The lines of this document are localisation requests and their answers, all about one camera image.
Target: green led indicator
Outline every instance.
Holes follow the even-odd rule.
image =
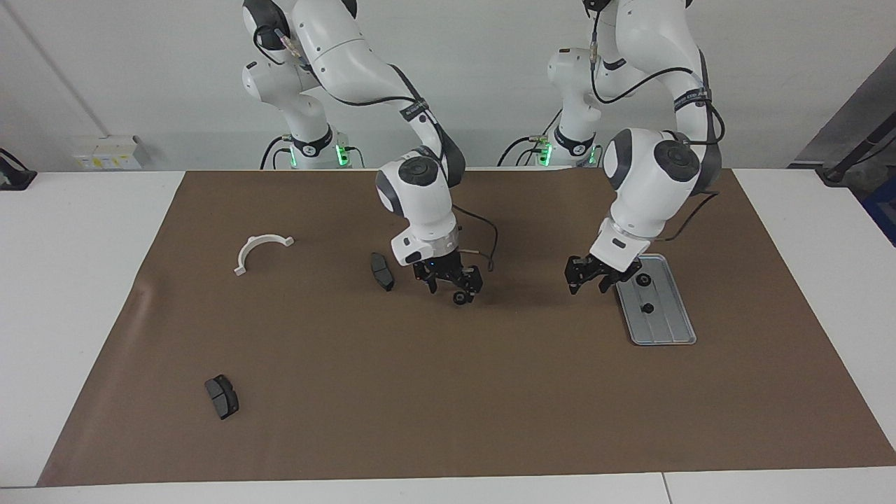
[[[349,155],[345,152],[345,148],[341,145],[336,145],[336,155],[339,156],[339,165],[345,166],[349,164]]]
[[[545,145],[544,149],[541,150],[541,154],[538,157],[538,163],[541,166],[550,166],[551,164],[551,154],[554,152],[554,145],[548,143]]]

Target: brown surface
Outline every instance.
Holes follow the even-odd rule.
[[[469,174],[455,200],[502,241],[464,308],[392,261],[395,291],[375,284],[369,254],[405,221],[373,181],[187,174],[40,485],[896,465],[730,172],[652,249],[699,338],[666,348],[629,343],[596,283],[564,285],[612,200],[597,171]],[[264,233],[296,245],[237,278]],[[202,386],[219,373],[242,407],[227,421]]]

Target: blue object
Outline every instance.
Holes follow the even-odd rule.
[[[862,206],[896,247],[896,177],[874,191]]]

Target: white tabletop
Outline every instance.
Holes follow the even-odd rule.
[[[0,487],[33,486],[115,323],[183,173],[41,174],[0,193]],[[737,177],[896,442],[896,249],[810,171]],[[0,490],[0,502],[896,502],[896,467],[368,482]]]

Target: small black rubber wheel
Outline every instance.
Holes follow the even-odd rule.
[[[646,273],[639,274],[634,277],[634,281],[641,285],[642,287],[650,287],[650,284],[653,283],[653,279],[650,278],[650,275]]]

